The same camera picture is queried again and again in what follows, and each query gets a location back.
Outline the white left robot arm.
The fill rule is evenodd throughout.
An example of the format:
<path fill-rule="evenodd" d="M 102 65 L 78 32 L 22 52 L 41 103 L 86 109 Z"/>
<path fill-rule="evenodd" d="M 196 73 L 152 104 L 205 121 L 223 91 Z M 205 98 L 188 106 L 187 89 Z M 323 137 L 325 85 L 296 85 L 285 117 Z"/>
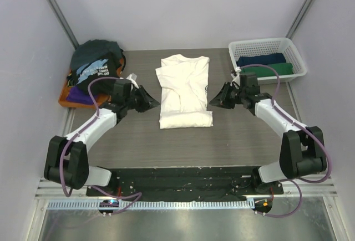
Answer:
<path fill-rule="evenodd" d="M 117 192 L 118 182 L 113 172 L 103 167 L 90 166 L 89 150 L 128 111 L 146 112 L 160 104 L 143 86 L 130 79 L 116 79 L 109 101 L 95 105 L 94 115 L 66 136 L 54 136 L 48 145 L 44 178 L 61 184 L 63 188 L 81 189 L 98 186 L 106 196 Z"/>

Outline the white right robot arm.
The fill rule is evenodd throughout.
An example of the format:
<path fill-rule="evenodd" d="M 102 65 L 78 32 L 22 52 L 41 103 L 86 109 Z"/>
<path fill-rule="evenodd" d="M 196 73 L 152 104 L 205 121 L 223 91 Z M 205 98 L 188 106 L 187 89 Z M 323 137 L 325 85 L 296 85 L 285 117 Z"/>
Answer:
<path fill-rule="evenodd" d="M 322 130 L 308 127 L 287 114 L 272 95 L 261 92 L 254 73 L 243 73 L 239 79 L 239 83 L 224 83 L 210 105 L 224 109 L 243 105 L 281 138 L 278 161 L 253 169 L 251 189 L 262 194 L 276 182 L 328 172 Z"/>

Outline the white t shirt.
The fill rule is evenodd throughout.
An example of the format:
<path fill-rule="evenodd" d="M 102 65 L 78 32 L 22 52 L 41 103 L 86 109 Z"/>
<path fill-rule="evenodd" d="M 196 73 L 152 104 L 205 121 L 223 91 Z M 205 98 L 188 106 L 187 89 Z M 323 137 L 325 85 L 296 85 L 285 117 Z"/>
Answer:
<path fill-rule="evenodd" d="M 155 69 L 161 86 L 161 129 L 213 126 L 212 111 L 207 109 L 209 61 L 181 54 L 161 60 Z"/>

